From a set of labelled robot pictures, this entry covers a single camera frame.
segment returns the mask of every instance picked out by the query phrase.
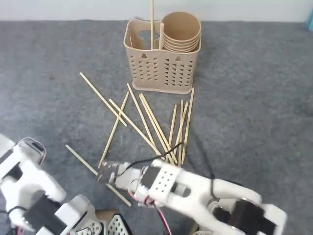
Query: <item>blue object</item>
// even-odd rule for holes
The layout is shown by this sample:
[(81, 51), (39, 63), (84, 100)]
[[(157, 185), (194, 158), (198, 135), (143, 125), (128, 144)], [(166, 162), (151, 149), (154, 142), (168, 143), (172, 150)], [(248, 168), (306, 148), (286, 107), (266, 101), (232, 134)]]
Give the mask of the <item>blue object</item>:
[(307, 21), (307, 27), (309, 29), (309, 31), (313, 31), (313, 10), (312, 13)]

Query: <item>black wire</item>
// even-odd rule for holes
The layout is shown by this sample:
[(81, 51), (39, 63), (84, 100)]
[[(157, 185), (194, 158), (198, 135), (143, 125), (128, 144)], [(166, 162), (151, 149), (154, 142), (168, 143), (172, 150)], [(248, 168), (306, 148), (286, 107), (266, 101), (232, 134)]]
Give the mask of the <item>black wire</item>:
[(9, 215), (12, 211), (14, 211), (16, 209), (21, 209), (23, 211), (27, 211), (27, 209), (25, 207), (16, 206), (16, 207), (13, 207), (12, 209), (8, 210), (7, 214)]
[[(8, 210), (8, 212), (6, 212), (6, 211), (0, 211), (0, 213), (2, 213), (2, 214), (7, 214), (8, 218), (9, 218), (9, 214), (10, 214), (12, 211), (16, 210), (16, 209), (21, 209), (21, 210), (23, 210), (23, 211), (27, 211), (27, 209), (26, 209), (25, 207), (15, 206), (15, 207), (11, 208), (10, 210)], [(9, 235), (9, 234), (14, 235), (16, 229), (17, 229), (17, 228), (10, 228), (9, 231), (7, 231), (5, 235)]]
[(77, 230), (77, 231), (75, 231), (75, 233), (78, 233), (78, 232), (83, 231), (83, 230), (85, 230), (85, 229), (87, 229), (88, 231), (90, 231), (90, 234), (92, 234), (92, 230), (91, 230), (91, 228), (89, 228), (89, 227), (85, 227), (85, 228), (82, 228), (82, 229), (80, 229), (80, 230)]
[(181, 144), (183, 144), (182, 142), (178, 143), (177, 145), (175, 145), (173, 148), (171, 148), (170, 150), (168, 150), (166, 153), (163, 153), (162, 155), (158, 155), (158, 156), (155, 156), (153, 158), (148, 158), (148, 159), (144, 159), (144, 160), (139, 160), (139, 161), (136, 161), (136, 162), (133, 162), (131, 164), (129, 164), (129, 166), (126, 167), (126, 169), (115, 176), (115, 179), (121, 175), (123, 175), (128, 169), (132, 168), (134, 165), (137, 165), (137, 164), (140, 164), (140, 163), (146, 163), (146, 162), (151, 162), (155, 159), (158, 159), (158, 158), (162, 158), (162, 157), (165, 157), (167, 154), (173, 152), (176, 148), (178, 148)]
[(189, 129), (189, 132), (192, 134), (194, 140), (195, 140), (195, 143), (199, 149), (199, 151), (201, 152), (202, 154), (202, 157), (203, 157), (203, 160), (206, 162), (206, 165), (208, 167), (208, 170), (209, 170), (209, 174), (210, 174), (210, 179), (211, 179), (211, 185), (210, 185), (210, 193), (213, 197), (214, 200), (218, 200), (218, 198), (215, 196), (214, 194), (214, 180), (216, 179), (215, 177), (215, 174), (213, 172), (213, 167), (211, 165), (211, 162), (210, 162), (210, 159), (209, 157), (207, 156), (207, 151), (204, 149), (204, 146), (202, 144), (202, 142), (200, 141), (198, 135), (193, 131), (192, 128)]

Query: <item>bamboo skewer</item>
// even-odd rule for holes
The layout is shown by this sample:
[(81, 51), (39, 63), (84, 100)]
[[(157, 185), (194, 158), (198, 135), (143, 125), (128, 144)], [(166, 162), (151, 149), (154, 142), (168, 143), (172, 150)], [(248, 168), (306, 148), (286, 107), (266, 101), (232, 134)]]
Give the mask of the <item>bamboo skewer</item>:
[[(164, 151), (167, 152), (168, 149), (167, 149), (167, 147), (166, 147), (166, 145), (165, 145), (165, 143), (164, 143), (164, 141), (163, 141), (163, 139), (162, 139), (162, 136), (160, 135), (160, 133), (159, 133), (159, 131), (158, 131), (158, 129), (157, 129), (157, 126), (156, 126), (156, 124), (155, 124), (155, 122), (154, 122), (154, 120), (153, 120), (153, 118), (152, 118), (151, 113), (149, 112), (149, 109), (148, 109), (148, 107), (147, 107), (147, 104), (144, 102), (144, 100), (143, 100), (143, 98), (142, 98), (141, 95), (139, 95), (139, 98), (140, 98), (140, 100), (141, 100), (141, 102), (142, 102), (142, 104), (143, 104), (143, 107), (145, 108), (145, 110), (146, 110), (146, 112), (147, 112), (147, 115), (148, 115), (148, 117), (149, 117), (149, 119), (150, 119), (150, 121), (151, 121), (151, 123), (152, 123), (152, 126), (154, 127), (154, 129), (155, 129), (155, 131), (156, 131), (156, 135), (157, 135), (157, 137), (159, 138), (159, 140), (160, 140), (160, 142), (161, 142), (161, 144), (162, 144), (162, 147), (164, 148)], [(168, 159), (171, 161), (172, 164), (174, 164), (173, 159), (172, 159), (171, 155), (169, 155), (169, 154), (166, 155), (166, 161), (167, 161)]]
[(154, 47), (154, 26), (155, 26), (155, 20), (154, 20), (154, 2), (153, 0), (150, 0), (150, 24), (151, 24), (151, 50), (153, 50)]
[(164, 23), (160, 24), (160, 37), (158, 40), (158, 49), (162, 50), (163, 49), (163, 33), (164, 33)]
[[(98, 172), (93, 169), (81, 156), (79, 156), (78, 153), (76, 153), (70, 146), (65, 145), (65, 147), (76, 157), (78, 158), (78, 160), (80, 160), (80, 162), (82, 164), (84, 164), (93, 174), (95, 174), (96, 176), (98, 176)], [(125, 202), (127, 204), (127, 206), (131, 207), (132, 204), (122, 195), (120, 194), (115, 188), (113, 188), (112, 185), (110, 184), (106, 184), (107, 187), (109, 187), (109, 189), (111, 189), (121, 200), (123, 200), (123, 202)]]
[(109, 99), (109, 102), (121, 113), (121, 115), (128, 121), (128, 123), (141, 135), (141, 137), (147, 142), (147, 144), (156, 152), (156, 154), (161, 155), (157, 147), (155, 147), (150, 140), (140, 131), (140, 129), (133, 123), (132, 120), (114, 103), (113, 100)]
[(179, 143), (179, 139), (180, 139), (180, 136), (181, 136), (181, 133), (182, 133), (182, 126), (184, 124), (187, 108), (188, 108), (188, 102), (186, 102), (185, 108), (184, 108), (184, 112), (182, 113), (182, 117), (181, 117), (181, 121), (180, 121), (180, 124), (179, 124), (179, 130), (178, 130), (178, 133), (177, 133), (177, 138), (176, 138), (175, 145), (177, 145)]
[(173, 139), (174, 125), (175, 125), (175, 118), (176, 118), (176, 110), (177, 110), (177, 105), (174, 106), (174, 112), (173, 112), (172, 124), (171, 124), (171, 130), (170, 130), (170, 137), (168, 138), (168, 144), (170, 146), (172, 144), (172, 139)]
[(183, 164), (184, 161), (185, 161), (186, 145), (187, 145), (187, 140), (188, 140), (188, 132), (189, 132), (189, 125), (190, 125), (190, 117), (191, 117), (191, 108), (192, 108), (192, 103), (194, 101), (194, 94), (195, 94), (195, 88), (193, 87), (192, 90), (191, 90), (191, 96), (190, 96), (190, 105), (189, 105), (189, 110), (188, 110), (188, 119), (187, 119), (187, 126), (186, 126), (186, 132), (185, 132), (184, 146), (182, 148), (181, 164)]
[[(181, 101), (180, 101), (180, 122), (182, 119), (183, 109), (184, 109), (184, 100), (181, 99)], [(179, 142), (182, 142), (182, 134), (180, 135)], [(178, 166), (180, 166), (180, 165), (181, 165), (181, 145), (179, 146), (179, 149), (178, 149)]]
[[(164, 133), (163, 133), (163, 131), (162, 131), (162, 129), (161, 129), (159, 123), (157, 122), (157, 119), (156, 119), (155, 115), (153, 114), (152, 109), (150, 108), (150, 106), (149, 106), (149, 104), (148, 104), (148, 102), (147, 102), (145, 96), (144, 96), (143, 94), (140, 94), (140, 95), (141, 95), (143, 101), (145, 102), (145, 104), (146, 104), (146, 106), (147, 106), (149, 112), (151, 113), (152, 119), (153, 119), (153, 121), (155, 122), (156, 127), (157, 127), (159, 133), (161, 134), (161, 137), (163, 138), (163, 141), (164, 141), (164, 143), (165, 143), (165, 145), (166, 145), (166, 147), (167, 147), (167, 149), (168, 149), (168, 151), (169, 151), (169, 150), (171, 149), (171, 147), (170, 147), (170, 145), (169, 145), (169, 143), (168, 143), (168, 141), (167, 141), (167, 138), (165, 137), (165, 135), (164, 135)], [(175, 154), (174, 154), (173, 152), (171, 152), (170, 154), (171, 154), (171, 156), (172, 156), (173, 161), (174, 161), (175, 163), (177, 163), (177, 159), (176, 159), (176, 157), (175, 157)]]
[[(125, 96), (124, 101), (123, 101), (122, 106), (121, 106), (121, 110), (124, 110), (124, 107), (125, 107), (125, 105), (126, 105), (128, 96), (129, 96), (129, 92), (126, 93), (126, 96)], [(105, 147), (105, 149), (104, 149), (104, 151), (103, 151), (103, 154), (102, 154), (102, 156), (101, 156), (101, 159), (100, 159), (100, 162), (99, 162), (99, 165), (98, 165), (98, 169), (100, 168), (101, 163), (103, 162), (103, 160), (104, 160), (104, 158), (105, 158), (105, 156), (106, 156), (106, 154), (107, 154), (107, 152), (108, 152), (108, 150), (109, 150), (109, 146), (110, 146), (110, 144), (111, 144), (111, 142), (112, 142), (112, 139), (113, 139), (115, 130), (116, 130), (116, 128), (117, 128), (118, 122), (119, 122), (119, 120), (118, 120), (118, 118), (117, 118), (116, 121), (115, 121), (115, 123), (114, 123), (113, 129), (112, 129), (112, 131), (111, 131), (110, 137), (109, 137), (109, 139), (108, 139), (107, 145), (106, 145), (106, 147)]]
[(99, 93), (99, 91), (93, 86), (93, 84), (86, 78), (86, 76), (80, 72), (81, 77), (87, 82), (87, 84), (93, 89), (93, 91), (100, 97), (100, 99), (105, 103), (105, 105), (114, 113), (114, 115), (123, 123), (124, 126), (127, 126), (126, 122), (117, 114), (117, 112), (112, 108), (112, 106), (104, 99), (104, 97)]
[(150, 133), (150, 130), (149, 130), (149, 127), (148, 127), (147, 122), (145, 120), (145, 117), (143, 116), (143, 113), (142, 113), (142, 111), (140, 109), (140, 106), (139, 106), (139, 104), (137, 102), (137, 99), (136, 99), (136, 97), (135, 97), (135, 95), (134, 95), (134, 93), (133, 93), (133, 91), (132, 91), (132, 89), (131, 89), (131, 87), (130, 87), (130, 85), (128, 83), (127, 83), (127, 87), (128, 87), (129, 92), (131, 93), (131, 96), (132, 96), (133, 100), (134, 100), (135, 106), (138, 109), (138, 112), (139, 112), (139, 115), (140, 115), (141, 120), (143, 122), (143, 125), (146, 128), (146, 131), (147, 131), (147, 134), (149, 136), (150, 142), (155, 146), (156, 144), (155, 144), (155, 142), (154, 142), (154, 140), (152, 138), (152, 135)]

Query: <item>red wire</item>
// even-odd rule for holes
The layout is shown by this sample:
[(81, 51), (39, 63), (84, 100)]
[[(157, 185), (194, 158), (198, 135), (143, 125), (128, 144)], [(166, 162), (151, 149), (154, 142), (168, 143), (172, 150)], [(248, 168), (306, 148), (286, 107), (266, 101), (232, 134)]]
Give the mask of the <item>red wire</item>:
[(153, 203), (153, 205), (154, 205), (154, 207), (156, 208), (157, 213), (158, 213), (158, 215), (160, 216), (160, 219), (161, 219), (161, 221), (162, 221), (162, 223), (163, 223), (163, 225), (164, 225), (166, 231), (168, 232), (169, 235), (172, 235), (171, 229), (170, 229), (170, 227), (168, 226), (168, 223), (167, 223), (167, 221), (166, 221), (166, 219), (165, 219), (165, 216), (163, 215), (162, 211), (161, 211), (154, 203)]
[[(128, 190), (128, 194), (129, 194), (129, 196), (131, 196), (132, 199), (134, 199), (135, 201), (137, 201), (137, 202), (139, 202), (139, 203), (142, 203), (142, 202), (138, 201), (138, 200), (134, 197), (134, 195), (130, 192), (130, 190)], [(146, 206), (148, 205), (148, 204), (147, 204), (148, 199), (149, 199), (149, 196), (146, 196), (145, 199), (144, 199), (144, 202), (143, 202)], [(150, 205), (153, 205), (154, 208), (156, 208), (156, 211), (157, 211), (158, 215), (160, 216), (160, 219), (161, 219), (161, 221), (162, 221), (162, 223), (163, 223), (163, 225), (164, 225), (164, 227), (165, 227), (167, 233), (168, 233), (169, 235), (172, 235), (171, 229), (170, 229), (170, 227), (168, 226), (168, 223), (167, 223), (167, 221), (166, 221), (166, 219), (165, 219), (165, 216), (163, 215), (162, 211), (155, 205), (155, 201), (152, 200), (149, 204), (150, 204)]]

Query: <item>utensil holder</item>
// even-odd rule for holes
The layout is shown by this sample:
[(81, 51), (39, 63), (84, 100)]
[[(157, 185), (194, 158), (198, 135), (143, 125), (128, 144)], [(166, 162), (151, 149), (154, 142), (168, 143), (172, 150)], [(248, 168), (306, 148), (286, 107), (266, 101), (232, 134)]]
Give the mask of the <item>utensil holder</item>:
[[(159, 33), (161, 21), (155, 22)], [(131, 20), (126, 27), (124, 46), (133, 77), (133, 87), (141, 91), (157, 91), (175, 94), (191, 92), (193, 75), (196, 68), (199, 45), (193, 52), (176, 53), (163, 49), (146, 49), (138, 36), (143, 30), (150, 30), (150, 22)], [(159, 39), (154, 41), (158, 48)]]

